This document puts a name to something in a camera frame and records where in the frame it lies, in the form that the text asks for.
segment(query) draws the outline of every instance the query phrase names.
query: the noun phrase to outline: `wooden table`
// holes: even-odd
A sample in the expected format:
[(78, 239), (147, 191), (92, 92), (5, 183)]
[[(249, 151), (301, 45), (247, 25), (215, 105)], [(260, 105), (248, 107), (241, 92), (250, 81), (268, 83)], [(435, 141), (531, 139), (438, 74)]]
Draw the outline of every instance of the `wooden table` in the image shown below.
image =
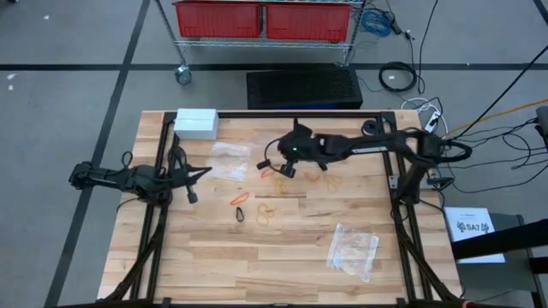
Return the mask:
[[(398, 129), (420, 125), (416, 112), (395, 112)], [(163, 116), (161, 111), (143, 112), (133, 164), (154, 164)], [(359, 135), (363, 121), (300, 120), (315, 133), (347, 136)], [(255, 164), (263, 160), (266, 144), (291, 128), (292, 120), (288, 118), (220, 120), (217, 142), (250, 148), (245, 181), (203, 178), (194, 187), (200, 199), (197, 204), (188, 203), (184, 188), (173, 192), (155, 300), (171, 297), (175, 303), (393, 304), (395, 298), (406, 297), (381, 154), (354, 156), (330, 164), (325, 175), (340, 179), (332, 185), (327, 184), (324, 175), (315, 180), (320, 172), (312, 163), (298, 163), (292, 180), (278, 174), (261, 178), (263, 170), (257, 170)], [(213, 143), (186, 140), (181, 146), (189, 163), (205, 166), (211, 159)], [(275, 146), (268, 155), (273, 163), (282, 161)], [(229, 203), (243, 193), (250, 194), (240, 204), (246, 218), (237, 222), (235, 207)], [(132, 197), (124, 194), (122, 200)], [(421, 197), (438, 205), (434, 192), (423, 192)], [(262, 216), (258, 218), (260, 204), (273, 210), (267, 222)], [(134, 201), (120, 209), (98, 292), (100, 298), (114, 289), (134, 262), (145, 208)], [(458, 296), (461, 286), (444, 218), (440, 211), (423, 204), (417, 204), (415, 210), (426, 260)], [(325, 266), (339, 222), (379, 237), (369, 283)], [(421, 297), (418, 270), (413, 261), (411, 265), (415, 289)], [(144, 270), (144, 277), (148, 277), (149, 269)], [(146, 280), (141, 284), (141, 297)]]

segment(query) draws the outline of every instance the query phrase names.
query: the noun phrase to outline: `plastic bag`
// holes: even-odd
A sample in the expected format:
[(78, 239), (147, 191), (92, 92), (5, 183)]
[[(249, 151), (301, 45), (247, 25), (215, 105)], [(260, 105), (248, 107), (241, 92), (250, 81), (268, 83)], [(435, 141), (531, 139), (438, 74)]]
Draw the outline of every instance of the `plastic bag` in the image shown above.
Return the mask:
[(210, 176), (224, 180), (244, 181), (249, 164), (250, 150), (244, 145), (230, 145), (216, 142), (207, 159), (207, 166), (212, 167)]
[(325, 266), (369, 282), (378, 237), (337, 224)]

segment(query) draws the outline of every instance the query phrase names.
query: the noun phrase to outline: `black cable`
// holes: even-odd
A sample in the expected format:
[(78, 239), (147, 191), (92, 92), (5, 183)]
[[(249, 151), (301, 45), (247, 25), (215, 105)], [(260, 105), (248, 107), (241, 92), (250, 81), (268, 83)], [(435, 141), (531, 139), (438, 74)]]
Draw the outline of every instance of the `black cable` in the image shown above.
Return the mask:
[(497, 294), (497, 295), (493, 295), (493, 296), (488, 297), (488, 298), (486, 298), (486, 299), (473, 300), (473, 302), (474, 302), (474, 303), (481, 303), (481, 302), (484, 302), (484, 301), (489, 300), (489, 299), (495, 299), (495, 298), (497, 298), (497, 297), (499, 297), (499, 296), (503, 296), (503, 295), (506, 295), (506, 294), (508, 294), (508, 293), (512, 293), (512, 292), (514, 292), (514, 291), (517, 291), (517, 290), (509, 290), (509, 291), (506, 291), (506, 292), (499, 293), (499, 294)]
[(462, 293), (461, 296), (459, 296), (459, 299), (464, 299), (464, 294), (466, 294), (466, 287), (461, 284)]
[(430, 206), (430, 207), (433, 207), (433, 208), (436, 209), (436, 210), (439, 210), (440, 212), (442, 212), (442, 214), (444, 213), (444, 207), (443, 207), (442, 205), (437, 206), (437, 205), (431, 204), (431, 203), (429, 203), (429, 202), (426, 202), (426, 201), (423, 200), (423, 199), (419, 199), (419, 201), (422, 202), (422, 203), (425, 204), (425, 205), (428, 205), (428, 206)]
[(523, 163), (517, 165), (517, 166), (512, 167), (512, 169), (515, 170), (515, 169), (518, 169), (518, 168), (522, 167), (523, 165), (525, 165), (526, 163), (529, 162), (529, 159), (531, 158), (531, 146), (529, 146), (529, 143), (528, 143), (522, 136), (517, 135), (517, 134), (515, 134), (515, 133), (508, 133), (508, 134), (505, 134), (505, 135), (503, 136), (503, 141), (504, 141), (504, 143), (505, 143), (507, 146), (509, 146), (509, 147), (514, 148), (514, 146), (512, 146), (510, 143), (508, 143), (508, 141), (506, 141), (506, 137), (507, 137), (507, 136), (514, 136), (514, 137), (520, 139), (521, 141), (523, 141), (523, 143), (524, 143), (525, 146), (527, 147), (527, 157), (525, 158), (525, 161), (524, 161)]
[(367, 90), (369, 90), (369, 92), (381, 92), (381, 91), (384, 91), (384, 89), (373, 90), (372, 88), (370, 88), (370, 87), (367, 85), (366, 81), (363, 80), (363, 78), (361, 78), (360, 76), (357, 76), (357, 77), (358, 77), (358, 80), (359, 80), (359, 81), (363, 82), (363, 84), (366, 86), (366, 88), (367, 88)]
[(445, 195), (444, 195), (444, 192), (438, 191), (438, 193), (439, 193), (439, 196), (442, 198), (441, 207), (442, 207), (442, 209), (444, 209), (445, 208)]
[(522, 165), (522, 167), (533, 166), (533, 165), (536, 165), (536, 164), (539, 164), (539, 163), (546, 163), (546, 162), (548, 162), (548, 159), (545, 159), (545, 160), (542, 160), (542, 161), (539, 161), (539, 162), (535, 162), (535, 163), (526, 163), (526, 164)]
[[(425, 35), (422, 36), (422, 41), (420, 42), (420, 49), (419, 49), (419, 79), (422, 80), (422, 47), (425, 44), (426, 35), (428, 34), (428, 30), (430, 29), (430, 22), (432, 21), (432, 17), (434, 16), (434, 11), (436, 10), (436, 7), (438, 6), (438, 0), (434, 3), (434, 6), (432, 6), (432, 12), (430, 12), (430, 17), (428, 18), (428, 23), (426, 24), (426, 30)], [(420, 83), (417, 86), (417, 90), (419, 91), (419, 94), (422, 94), (426, 90), (425, 81), (422, 80), (422, 90), (420, 89)]]
[(135, 201), (137, 200), (138, 198), (131, 198), (131, 199), (128, 199), (122, 203), (120, 203), (117, 207), (116, 207), (116, 213), (120, 210), (120, 208), (122, 207), (122, 205), (126, 204), (126, 203), (129, 203), (131, 201)]
[[(411, 74), (411, 82), (407, 86), (401, 87), (401, 88), (395, 88), (388, 86), (388, 84), (384, 81), (383, 73), (386, 70), (401, 70), (405, 72), (409, 72)], [(411, 68), (408, 64), (404, 62), (388, 62), (385, 65), (383, 65), (380, 70), (378, 71), (378, 82), (380, 82), (380, 85), (390, 91), (390, 92), (405, 92), (413, 89), (413, 87), (417, 84), (417, 80), (419, 79), (419, 76), (417, 75), (417, 72)]]
[[(277, 142), (277, 141), (280, 141), (281, 138), (276, 138), (274, 139), (273, 141), (269, 142), (268, 145), (266, 145), (265, 147), (265, 162), (268, 160), (268, 157), (266, 157), (266, 152), (268, 151), (268, 148), (274, 143), (274, 142)], [(276, 169), (274, 168), (274, 166), (272, 166), (272, 164), (269, 164), (268, 167), (270, 167), (272, 170), (278, 172), (279, 174), (283, 174), (282, 171), (280, 169)]]
[(504, 136), (505, 134), (515, 133), (515, 132), (519, 131), (520, 129), (524, 128), (525, 126), (530, 125), (530, 124), (533, 124), (533, 121), (532, 121), (532, 120), (534, 120), (534, 119), (527, 120), (527, 121), (525, 121), (523, 124), (520, 124), (520, 125), (518, 125), (518, 126), (510, 127), (510, 130), (507, 131), (507, 132), (504, 132), (504, 133), (495, 134), (495, 135), (492, 135), (492, 136), (489, 136), (489, 137), (485, 137), (485, 138), (482, 138), (482, 139), (476, 139), (476, 140), (460, 139), (460, 141), (462, 141), (462, 142), (469, 142), (469, 143), (480, 142), (480, 144), (474, 146), (474, 147), (477, 147), (477, 146), (479, 146), (479, 145), (483, 145), (485, 142), (487, 142), (487, 141), (489, 141), (489, 140), (492, 140), (492, 139), (495, 139), (495, 138)]
[[(405, 222), (406, 219), (409, 218), (409, 213), (405, 213), (405, 217), (402, 218), (402, 222)], [(394, 217), (394, 210), (390, 210), (390, 217), (392, 217), (392, 219), (396, 220), (396, 218)]]
[(443, 116), (444, 115), (444, 105), (442, 104), (442, 100), (439, 99), (439, 97), (435, 97), (435, 98), (430, 98), (427, 102), (425, 102), (424, 104), (428, 104), (430, 103), (431, 101), (433, 100), (437, 100), (438, 101), (438, 105), (439, 105), (439, 116)]
[[(447, 164), (448, 166), (448, 169), (449, 169), (449, 172), (453, 175), (453, 177), (455, 178), (455, 173), (453, 172), (453, 170), (451, 169), (451, 166), (449, 164)], [(489, 192), (489, 191), (493, 191), (493, 190), (497, 190), (497, 189), (503, 189), (503, 188), (509, 188), (509, 187), (518, 187), (518, 186), (521, 186), (521, 185), (525, 185), (527, 184), (528, 182), (536, 179), (541, 173), (543, 173), (546, 169), (548, 169), (548, 164), (546, 164), (536, 175), (533, 175), (531, 178), (529, 178), (528, 180), (526, 181), (523, 181), (523, 182), (520, 182), (520, 183), (515, 183), (515, 184), (508, 184), (508, 185), (502, 185), (500, 187), (490, 187), (490, 188), (485, 188), (485, 189), (480, 189), (480, 190), (475, 190), (475, 191), (464, 191), (462, 190), (461, 188), (459, 188), (455, 182), (453, 181), (453, 187), (460, 193), (482, 193), (482, 192)]]
[[(489, 165), (489, 164), (494, 164), (494, 163), (512, 163), (512, 162), (517, 162), (523, 158), (527, 158), (527, 157), (534, 157), (534, 156), (538, 156), (538, 155), (544, 155), (544, 154), (548, 154), (548, 152), (544, 152), (544, 153), (534, 153), (534, 154), (531, 154), (531, 156), (529, 155), (526, 155), (526, 156), (523, 156), (523, 157), (518, 157), (518, 158), (513, 158), (513, 159), (501, 159), (501, 160), (497, 160), (497, 161), (491, 161), (491, 162), (486, 162), (486, 163), (475, 163), (475, 164), (471, 164), (471, 165), (468, 165), (468, 166), (453, 166), (451, 168), (453, 169), (470, 169), (470, 168), (473, 168), (473, 167), (479, 167), (479, 166), (484, 166), (484, 165)], [(541, 161), (541, 162), (536, 162), (536, 163), (527, 163), (527, 164), (524, 164), (523, 167), (525, 166), (529, 166), (529, 165), (533, 165), (533, 164), (537, 164), (537, 163), (542, 163), (544, 161)], [(438, 168), (441, 168), (441, 169), (447, 169), (448, 167), (444, 167), (444, 166), (439, 166)]]
[(533, 64), (548, 50), (548, 45), (520, 72), (520, 74), (517, 75), (517, 77), (514, 79), (514, 81), (512, 81), (512, 83), (510, 83), (510, 85), (506, 88), (506, 90), (503, 91), (503, 93), (501, 95), (498, 96), (497, 99), (495, 99), (495, 101), (489, 106), (489, 108), (487, 108), (474, 122), (472, 122), (472, 124), (470, 124), (470, 126), (468, 126), (462, 133), (460, 133), (458, 136), (452, 138), (452, 139), (457, 139), (457, 138), (460, 138), (461, 136), (463, 136), (467, 131), (470, 130), (470, 128), (472, 128), (474, 125), (476, 125), (480, 120), (481, 118), (483, 118), (493, 107), (495, 107), (495, 105), (501, 100), (501, 98), (504, 97), (504, 95), (506, 95), (506, 93), (517, 83), (517, 81), (525, 74), (525, 72), (527, 72), (532, 66)]
[[(521, 147), (518, 147), (518, 146), (515, 146), (515, 145), (511, 145), (510, 142), (509, 142), (508, 140), (506, 140), (506, 136), (507, 136), (507, 135), (514, 135), (514, 136), (517, 136), (518, 138), (520, 138), (522, 141), (525, 142), (525, 145), (526, 145), (527, 148), (524, 149), (524, 148), (521, 148)], [(529, 146), (529, 143), (526, 142), (522, 136), (518, 136), (518, 135), (516, 135), (516, 134), (514, 134), (514, 133), (505, 134), (505, 135), (503, 136), (503, 141), (504, 141), (504, 143), (505, 143), (507, 146), (511, 147), (511, 148), (514, 149), (514, 150), (518, 150), (518, 151), (529, 151), (529, 152), (530, 152), (530, 151), (546, 150), (546, 146), (541, 146), (541, 147), (533, 148), (533, 149), (532, 149), (531, 146)]]

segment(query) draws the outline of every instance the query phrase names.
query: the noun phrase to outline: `black metal frame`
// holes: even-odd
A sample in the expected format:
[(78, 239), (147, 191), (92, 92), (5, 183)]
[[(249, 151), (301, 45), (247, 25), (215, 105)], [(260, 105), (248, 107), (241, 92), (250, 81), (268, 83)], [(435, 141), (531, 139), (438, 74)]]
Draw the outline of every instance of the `black metal frame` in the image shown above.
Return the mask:
[[(323, 111), (276, 111), (276, 112), (248, 112), (248, 111), (242, 111), (242, 112), (230, 112), (230, 111), (219, 111), (219, 118), (333, 118), (333, 117), (342, 117), (342, 118), (362, 118), (364, 120), (371, 120), (373, 119), (376, 121), (378, 125), (378, 132), (379, 133), (385, 133), (384, 130), (384, 124), (388, 123), (391, 131), (396, 131), (396, 117), (393, 111), (386, 111), (386, 112), (368, 112), (368, 111), (355, 111), (355, 112), (323, 112)], [(164, 119), (162, 123), (162, 130), (160, 133), (160, 140), (158, 142), (158, 150), (157, 150), (157, 156), (156, 156), (156, 162), (155, 167), (161, 168), (163, 163), (163, 157), (164, 157), (164, 151), (165, 146), (168, 139), (168, 134), (170, 130), (171, 123), (174, 122), (176, 118), (176, 112), (165, 112), (164, 113)], [(172, 146), (178, 145), (179, 138), (174, 133)], [(390, 202), (391, 202), (391, 210), (394, 215), (394, 222), (395, 222), (395, 228), (398, 228), (398, 224), (402, 224), (402, 215), (400, 213), (400, 199), (396, 196), (396, 189), (390, 188), (390, 177), (394, 175), (393, 169), (392, 169), (392, 161), (390, 160), (390, 155), (388, 152), (383, 152), (383, 161), (384, 161), (384, 168), (386, 171), (386, 179), (387, 179), (387, 185), (390, 189)], [(403, 161), (402, 156), (396, 154), (396, 163), (399, 171), (400, 176), (404, 176), (406, 174), (405, 164)], [(152, 227), (152, 218), (154, 215), (155, 206), (154, 204), (148, 204), (146, 206), (146, 212), (145, 217), (143, 221), (143, 229), (141, 231), (141, 238), (140, 238), (140, 247), (139, 247), (139, 254), (143, 254), (146, 250), (150, 249), (149, 244), (149, 237)], [(407, 211), (408, 211), (408, 221), (409, 226), (411, 230), (411, 237), (413, 239), (414, 246), (416, 246), (417, 251), (419, 254), (423, 257), (423, 250), (422, 250), (422, 244), (420, 240), (420, 232), (419, 232), (419, 226), (416, 220), (416, 215), (414, 213), (414, 207), (412, 205), (407, 205)], [(129, 300), (132, 301), (134, 304), (140, 304), (145, 302), (151, 303), (154, 299), (154, 293), (156, 290), (156, 282), (158, 279), (158, 270), (160, 265), (160, 257), (162, 253), (162, 245), (164, 240), (164, 234), (165, 234), (165, 225), (167, 222), (167, 215), (168, 215), (168, 206), (162, 206), (160, 208), (160, 214), (158, 218), (158, 225), (157, 225), (157, 232), (158, 232), (158, 238), (156, 238), (156, 243), (154, 245), (153, 249), (153, 255), (152, 255), (152, 267), (149, 275), (148, 280), (148, 286), (146, 290), (146, 297), (144, 299), (138, 299), (139, 293), (140, 293), (140, 282), (142, 280), (142, 273), (140, 272), (133, 282), (133, 285), (131, 287), (131, 292), (129, 295)], [(405, 287), (408, 294), (408, 300), (416, 300), (417, 295), (414, 291), (414, 284), (413, 284), (413, 274), (411, 273), (411, 264), (409, 262), (409, 255), (408, 250), (406, 249), (405, 245), (398, 241), (399, 245), (399, 251), (400, 251), (400, 258), (402, 262), (402, 271), (403, 271), (403, 280), (405, 282)], [(432, 291), (430, 289), (430, 283), (426, 279), (425, 275), (420, 271), (420, 280), (423, 288), (424, 293), (424, 299), (425, 300), (432, 300)], [(108, 302), (104, 303), (97, 303), (101, 305), (108, 306)], [(169, 305), (169, 307), (188, 307), (188, 306), (199, 306), (199, 307), (208, 307), (213, 305)], [(271, 306), (271, 305), (230, 305), (234, 307), (239, 308), (254, 308), (254, 307), (265, 307), (265, 306)], [(302, 306), (306, 307), (308, 305), (292, 305), (292, 306)], [(395, 305), (321, 305), (321, 306), (329, 306), (329, 307), (393, 307)]]

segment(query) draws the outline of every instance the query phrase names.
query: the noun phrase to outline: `red storage bin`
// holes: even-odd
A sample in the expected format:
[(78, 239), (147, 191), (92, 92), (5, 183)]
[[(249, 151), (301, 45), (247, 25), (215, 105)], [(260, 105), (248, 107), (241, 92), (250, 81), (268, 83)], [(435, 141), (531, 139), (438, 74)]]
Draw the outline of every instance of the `red storage bin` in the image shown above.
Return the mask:
[(266, 37), (344, 41), (351, 9), (347, 4), (266, 4)]
[(257, 38), (258, 3), (182, 1), (173, 3), (182, 37)]

